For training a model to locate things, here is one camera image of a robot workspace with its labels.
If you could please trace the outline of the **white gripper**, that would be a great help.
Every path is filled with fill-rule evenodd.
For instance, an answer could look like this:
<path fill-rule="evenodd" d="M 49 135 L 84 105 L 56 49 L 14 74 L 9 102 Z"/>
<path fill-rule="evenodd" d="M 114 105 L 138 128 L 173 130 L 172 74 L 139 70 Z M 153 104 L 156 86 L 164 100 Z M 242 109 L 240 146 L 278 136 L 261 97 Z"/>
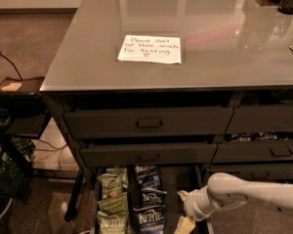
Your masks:
<path fill-rule="evenodd" d="M 195 227 L 195 221 L 202 221 L 211 214 L 241 208 L 243 201 L 224 201 L 215 198 L 206 186 L 194 189 L 191 192 L 179 190 L 177 194 L 184 202 L 184 211 L 187 216 L 180 216 L 174 234 L 190 234 Z"/>

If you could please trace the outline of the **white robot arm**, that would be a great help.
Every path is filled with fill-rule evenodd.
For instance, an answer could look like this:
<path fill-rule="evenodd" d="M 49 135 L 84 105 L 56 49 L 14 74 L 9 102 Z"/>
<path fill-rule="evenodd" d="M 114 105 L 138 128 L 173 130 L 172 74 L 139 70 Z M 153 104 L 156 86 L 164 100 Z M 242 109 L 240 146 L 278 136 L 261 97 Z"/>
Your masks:
<path fill-rule="evenodd" d="M 211 214 L 240 208 L 247 203 L 293 218 L 293 184 L 249 181 L 227 173 L 211 175 L 207 184 L 191 192 L 180 190 L 185 216 L 179 218 L 174 234 L 190 234 L 197 222 Z"/>

